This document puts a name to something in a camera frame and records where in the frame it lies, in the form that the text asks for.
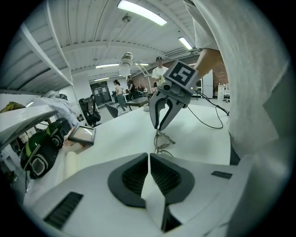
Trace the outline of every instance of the tablet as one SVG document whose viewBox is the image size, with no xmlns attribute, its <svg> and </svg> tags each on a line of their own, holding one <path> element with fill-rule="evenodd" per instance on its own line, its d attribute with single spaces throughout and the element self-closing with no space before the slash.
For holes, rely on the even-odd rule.
<svg viewBox="0 0 296 237">
<path fill-rule="evenodd" d="M 70 133 L 68 140 L 85 145 L 93 145 L 96 129 L 77 125 Z"/>
</svg>

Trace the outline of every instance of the white cloth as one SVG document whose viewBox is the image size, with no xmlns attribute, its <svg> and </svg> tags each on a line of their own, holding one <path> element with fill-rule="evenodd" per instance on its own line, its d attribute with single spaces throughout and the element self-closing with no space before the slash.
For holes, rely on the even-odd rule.
<svg viewBox="0 0 296 237">
<path fill-rule="evenodd" d="M 152 71 L 152 78 L 159 78 L 160 75 L 164 75 L 164 73 L 168 70 L 168 68 L 162 66 L 162 68 L 156 67 Z"/>
<path fill-rule="evenodd" d="M 184 0 L 196 48 L 220 50 L 230 84 L 229 132 L 242 156 L 278 138 L 263 104 L 289 55 L 268 19 L 249 1 Z"/>
<path fill-rule="evenodd" d="M 79 121 L 76 118 L 76 112 L 72 109 L 71 103 L 58 98 L 35 98 L 32 106 L 49 105 L 57 110 L 58 118 L 65 118 L 71 125 L 76 126 Z"/>
</svg>

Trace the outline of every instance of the white table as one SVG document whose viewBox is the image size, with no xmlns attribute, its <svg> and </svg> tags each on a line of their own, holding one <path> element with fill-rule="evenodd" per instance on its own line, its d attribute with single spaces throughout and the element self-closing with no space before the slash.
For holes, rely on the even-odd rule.
<svg viewBox="0 0 296 237">
<path fill-rule="evenodd" d="M 203 122 L 215 127 L 221 126 L 214 108 L 194 105 L 190 105 L 190 108 Z M 161 111 L 161 119 L 167 110 L 168 108 Z M 182 109 L 163 131 L 176 142 L 166 150 L 174 157 L 190 161 L 229 165 L 227 116 L 221 110 L 218 110 L 218 114 L 224 128 L 214 130 L 200 123 L 189 109 Z M 149 112 L 145 112 L 143 108 L 114 118 L 96 127 L 94 146 L 78 154 L 79 170 L 131 154 L 152 153 L 155 150 L 154 136 L 155 129 Z M 43 178 L 30 182 L 24 200 L 26 206 L 32 205 L 41 195 L 62 182 L 64 157 L 64 151 L 60 150 L 53 168 Z M 146 180 L 146 186 L 155 185 L 151 175 Z M 142 196 L 148 192 L 149 188 L 143 188 Z"/>
</svg>

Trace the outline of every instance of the refrigerator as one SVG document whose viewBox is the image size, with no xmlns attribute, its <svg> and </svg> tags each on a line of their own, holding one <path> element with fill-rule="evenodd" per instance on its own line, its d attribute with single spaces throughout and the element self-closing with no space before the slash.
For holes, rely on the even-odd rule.
<svg viewBox="0 0 296 237">
<path fill-rule="evenodd" d="M 209 99 L 213 98 L 213 70 L 203 76 L 203 94 Z"/>
</svg>

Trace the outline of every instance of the fluorescent light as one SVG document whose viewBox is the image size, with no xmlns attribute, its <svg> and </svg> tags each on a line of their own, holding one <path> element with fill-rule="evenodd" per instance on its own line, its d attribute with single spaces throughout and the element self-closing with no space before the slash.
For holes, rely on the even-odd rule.
<svg viewBox="0 0 296 237">
<path fill-rule="evenodd" d="M 30 104 L 28 104 L 26 107 L 29 107 L 31 104 L 33 104 L 33 102 L 31 102 Z"/>
<path fill-rule="evenodd" d="M 129 12 L 133 12 L 135 14 L 146 17 L 149 20 L 152 20 L 161 26 L 163 26 L 167 23 L 167 21 L 165 21 L 163 18 L 161 18 L 160 16 L 156 15 L 155 13 L 147 10 L 146 8 L 141 7 L 137 4 L 125 1 L 125 0 L 120 1 L 117 8 L 129 11 Z"/>
<path fill-rule="evenodd" d="M 187 42 L 187 40 L 185 40 L 184 37 L 180 37 L 179 41 L 181 41 L 181 43 L 188 49 L 188 50 L 192 50 L 191 45 Z"/>
<path fill-rule="evenodd" d="M 101 68 L 105 68 L 105 67 L 112 67 L 112 66 L 118 66 L 119 63 L 115 63 L 115 64 L 107 64 L 107 65 L 99 65 L 96 66 L 97 69 L 101 69 Z"/>
<path fill-rule="evenodd" d="M 105 80 L 105 79 L 109 79 L 109 77 L 105 77 L 105 78 L 101 78 L 101 79 L 96 79 L 94 81 L 100 81 L 100 80 Z"/>
</svg>

